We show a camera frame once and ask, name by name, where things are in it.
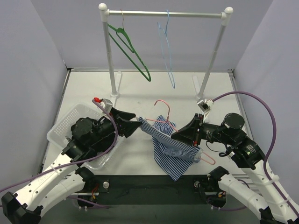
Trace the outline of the blue white striped tank top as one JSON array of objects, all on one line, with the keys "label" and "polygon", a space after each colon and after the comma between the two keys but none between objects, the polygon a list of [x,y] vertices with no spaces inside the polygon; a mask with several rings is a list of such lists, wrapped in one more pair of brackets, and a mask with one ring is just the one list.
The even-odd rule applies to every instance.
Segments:
[{"label": "blue white striped tank top", "polygon": [[[157,120],[166,121],[162,115]],[[202,149],[173,140],[174,130],[168,124],[150,124],[143,117],[138,117],[138,121],[142,123],[141,130],[152,137],[155,162],[173,181],[177,181],[191,165],[200,162]]]}]

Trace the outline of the light blue wire hanger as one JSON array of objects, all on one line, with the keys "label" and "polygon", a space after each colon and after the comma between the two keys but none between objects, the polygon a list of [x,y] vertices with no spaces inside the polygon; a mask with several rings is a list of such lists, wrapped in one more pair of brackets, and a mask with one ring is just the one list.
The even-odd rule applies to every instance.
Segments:
[{"label": "light blue wire hanger", "polygon": [[161,48],[161,55],[164,62],[164,66],[166,69],[166,72],[168,74],[171,86],[173,89],[176,88],[175,78],[172,73],[172,57],[171,57],[171,48],[168,40],[168,24],[170,19],[170,12],[169,10],[166,10],[167,13],[167,21],[165,26],[163,27],[160,22],[157,22],[157,28],[158,28],[158,37],[160,42],[160,48]]}]

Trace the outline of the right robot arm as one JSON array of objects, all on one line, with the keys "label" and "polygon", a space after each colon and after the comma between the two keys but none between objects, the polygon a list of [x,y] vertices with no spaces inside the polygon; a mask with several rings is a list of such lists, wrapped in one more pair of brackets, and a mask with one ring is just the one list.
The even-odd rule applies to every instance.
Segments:
[{"label": "right robot arm", "polygon": [[279,177],[265,172],[269,164],[260,147],[242,130],[244,124],[243,117],[237,113],[227,114],[219,126],[205,123],[202,114],[195,114],[189,124],[171,138],[191,146],[198,146],[201,140],[225,145],[227,156],[249,177],[259,193],[243,185],[221,166],[208,174],[208,187],[229,193],[262,224],[297,224],[298,204],[287,195],[281,196],[283,188]]}]

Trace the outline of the pink wire hanger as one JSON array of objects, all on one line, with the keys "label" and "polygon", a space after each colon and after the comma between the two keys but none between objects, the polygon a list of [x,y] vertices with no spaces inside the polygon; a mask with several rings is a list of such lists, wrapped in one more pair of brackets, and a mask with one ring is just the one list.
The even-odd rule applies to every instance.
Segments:
[{"label": "pink wire hanger", "polygon": [[[152,119],[151,119],[151,121],[158,122],[158,123],[165,123],[165,124],[168,124],[174,131],[177,131],[177,129],[175,128],[175,126],[173,126],[173,125],[170,123],[170,121],[169,121],[170,112],[171,112],[171,107],[170,107],[170,105],[169,105],[165,100],[158,99],[158,100],[155,101],[154,106],[156,106],[156,104],[157,104],[158,102],[162,102],[162,103],[164,103],[164,104],[167,106],[167,108],[168,108],[166,121],[152,120]],[[212,162],[209,162],[209,161],[207,161],[207,160],[205,160],[205,159],[202,159],[204,162],[206,162],[206,163],[208,163],[208,164],[210,164],[210,165],[215,165],[215,164],[216,164],[216,160],[215,160],[213,157],[211,157],[209,154],[207,154],[207,153],[205,153],[205,152],[203,152],[203,154],[206,155],[209,159],[212,160]]]}]

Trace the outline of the green hanger with gold hook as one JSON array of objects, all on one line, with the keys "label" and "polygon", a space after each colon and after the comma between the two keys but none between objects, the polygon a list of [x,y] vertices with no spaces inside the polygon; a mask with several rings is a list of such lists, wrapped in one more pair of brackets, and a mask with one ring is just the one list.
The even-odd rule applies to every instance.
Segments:
[{"label": "green hanger with gold hook", "polygon": [[[141,59],[139,56],[138,52],[134,48],[131,39],[129,35],[127,34],[125,28],[124,28],[124,14],[123,11],[121,10],[121,15],[122,15],[122,27],[114,27],[111,24],[108,24],[108,35],[112,39],[112,41],[116,44],[116,46],[121,50],[121,52],[126,56],[126,58],[131,62],[131,64],[137,69],[138,72],[148,81],[151,82],[151,74],[149,72],[149,69],[147,68],[146,64],[144,61]],[[134,55],[139,64],[142,66],[140,68],[138,64],[130,57],[128,52],[121,46],[121,44],[115,39],[115,37],[112,35],[110,30],[115,32],[115,35],[118,37],[118,39],[122,42],[123,46],[132,54]]]}]

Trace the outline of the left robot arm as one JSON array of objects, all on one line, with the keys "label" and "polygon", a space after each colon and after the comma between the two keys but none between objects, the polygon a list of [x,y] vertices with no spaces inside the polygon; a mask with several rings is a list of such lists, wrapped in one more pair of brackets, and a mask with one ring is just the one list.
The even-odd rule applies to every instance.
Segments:
[{"label": "left robot arm", "polygon": [[118,136],[129,137],[141,126],[135,114],[111,109],[109,117],[99,120],[79,118],[71,126],[71,139],[62,153],[35,178],[15,193],[1,199],[4,215],[13,224],[37,224],[56,204],[78,191],[91,191],[95,175],[83,163],[110,151]]}]

